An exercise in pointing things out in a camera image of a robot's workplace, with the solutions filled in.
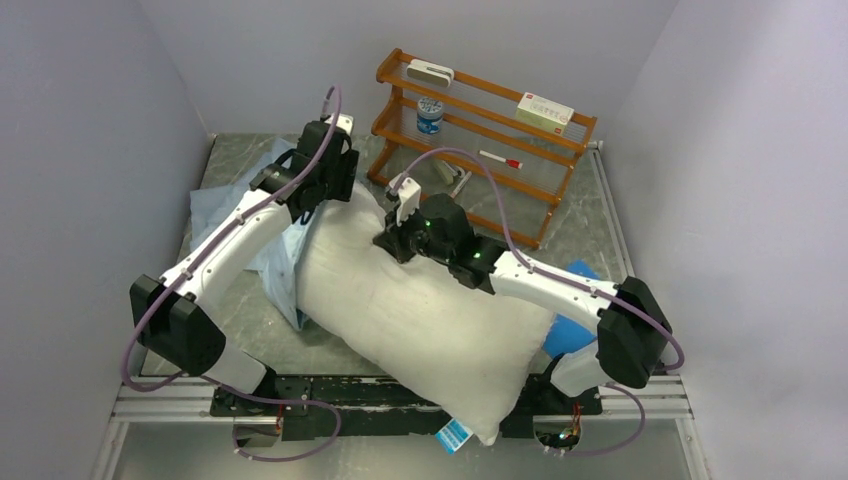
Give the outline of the white pillow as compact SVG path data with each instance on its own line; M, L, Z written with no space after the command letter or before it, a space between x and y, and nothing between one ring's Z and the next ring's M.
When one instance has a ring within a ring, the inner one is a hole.
M468 289L433 260L397 262L373 242L383 217L361 184L323 205L297 267L298 307L491 445L554 316Z

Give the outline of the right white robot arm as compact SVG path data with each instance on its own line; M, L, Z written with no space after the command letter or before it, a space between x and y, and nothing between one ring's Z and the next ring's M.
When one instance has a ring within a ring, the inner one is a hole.
M476 233L465 210L446 194L420 205L398 201L373 243L399 263L428 258L469 289L530 302L591 333L588 345L549 365L539 398L553 414L565 413L578 395L597 386L645 387L671 342L670 324L643 280L601 281L523 257Z

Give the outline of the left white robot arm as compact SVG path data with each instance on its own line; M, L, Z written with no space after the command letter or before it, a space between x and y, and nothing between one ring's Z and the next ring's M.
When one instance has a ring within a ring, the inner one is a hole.
M190 376L218 385L232 415L279 407L276 371L229 340L211 311L238 274L292 226L305 226L327 201L349 201L359 153L353 119L307 123L295 147L249 182L233 211L179 264L130 288L137 341Z

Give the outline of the light blue pillowcase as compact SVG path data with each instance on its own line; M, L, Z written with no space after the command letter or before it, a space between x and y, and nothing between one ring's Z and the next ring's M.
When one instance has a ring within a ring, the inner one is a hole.
M258 159L241 165L243 170L234 182L190 192L189 251L204 250L224 226L234 224L233 231L216 244L215 251L204 258L203 264L216 273L220 263L228 266L251 254L244 269L258 275L268 301L292 329L301 331L308 317L297 306L296 270L311 223L300 225L278 200L248 212L261 199L272 197L276 190L265 192L258 186L252 187L250 182L293 149L294 143L275 136L268 138L264 146L266 150Z

